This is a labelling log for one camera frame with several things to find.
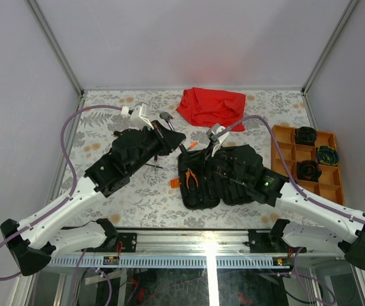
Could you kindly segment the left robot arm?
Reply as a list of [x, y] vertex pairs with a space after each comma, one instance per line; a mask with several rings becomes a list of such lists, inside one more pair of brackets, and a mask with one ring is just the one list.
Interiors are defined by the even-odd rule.
[[102, 203], [126, 186], [133, 174], [154, 156], [166, 156], [177, 149], [186, 136], [158, 121], [153, 129], [126, 129], [116, 133], [111, 149], [98, 159], [76, 183], [39, 212], [20, 221], [7, 219], [0, 226], [7, 248], [23, 276], [36, 274], [51, 259], [84, 250], [112, 251], [118, 232], [107, 218], [68, 228], [77, 213]]

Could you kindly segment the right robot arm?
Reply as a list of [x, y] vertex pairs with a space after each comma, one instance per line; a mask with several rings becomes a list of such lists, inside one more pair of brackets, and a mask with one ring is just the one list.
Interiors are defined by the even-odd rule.
[[318, 249], [342, 255], [365, 271], [365, 212], [343, 207], [302, 188], [262, 164], [249, 145], [221, 148], [206, 158], [206, 171], [217, 196], [227, 205], [251, 202], [288, 210], [315, 222], [304, 227], [279, 219], [269, 234], [275, 251], [287, 247]]

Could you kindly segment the chrome claw hammer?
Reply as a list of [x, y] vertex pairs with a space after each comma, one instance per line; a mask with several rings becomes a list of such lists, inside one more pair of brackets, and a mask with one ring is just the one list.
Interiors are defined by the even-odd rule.
[[162, 157], [173, 153], [178, 148], [174, 139], [175, 133], [164, 127], [158, 120], [153, 120], [152, 125], [160, 145], [158, 155]]

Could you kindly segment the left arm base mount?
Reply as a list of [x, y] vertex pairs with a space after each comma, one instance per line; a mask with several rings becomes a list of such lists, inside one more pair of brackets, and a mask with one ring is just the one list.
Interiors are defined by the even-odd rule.
[[119, 233], [116, 240], [96, 248], [86, 248], [86, 252], [134, 253], [137, 246], [137, 233]]

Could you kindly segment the black plastic tool case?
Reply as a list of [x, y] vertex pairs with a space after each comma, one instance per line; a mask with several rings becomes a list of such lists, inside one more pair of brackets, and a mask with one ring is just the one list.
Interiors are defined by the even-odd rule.
[[[257, 190], [257, 184], [262, 174], [255, 185], [255, 192], [253, 194], [224, 194], [223, 191], [218, 190], [215, 182], [212, 180], [211, 173], [208, 171], [208, 160], [211, 157], [205, 159], [206, 149], [195, 150], [188, 152], [186, 155], [180, 154], [178, 156], [178, 175], [182, 183], [180, 191], [185, 208], [189, 210], [204, 210], [215, 208], [220, 202], [235, 206], [257, 200], [264, 203], [267, 200], [267, 196]], [[199, 187], [194, 191], [189, 191], [185, 185], [185, 173], [188, 168], [195, 173], [199, 182]]]

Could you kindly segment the orange handled pliers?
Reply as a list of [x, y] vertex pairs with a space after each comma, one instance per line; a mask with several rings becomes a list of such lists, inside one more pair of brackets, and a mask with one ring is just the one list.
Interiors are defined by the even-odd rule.
[[189, 191], [194, 191], [199, 187], [199, 182], [195, 173], [189, 168], [185, 173], [185, 185]]

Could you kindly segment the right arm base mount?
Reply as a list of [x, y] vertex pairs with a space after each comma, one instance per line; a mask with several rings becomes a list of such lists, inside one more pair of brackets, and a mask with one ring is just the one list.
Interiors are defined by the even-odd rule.
[[248, 246], [251, 253], [288, 253], [290, 249], [297, 251], [300, 245], [289, 245], [283, 239], [283, 229], [249, 229]]

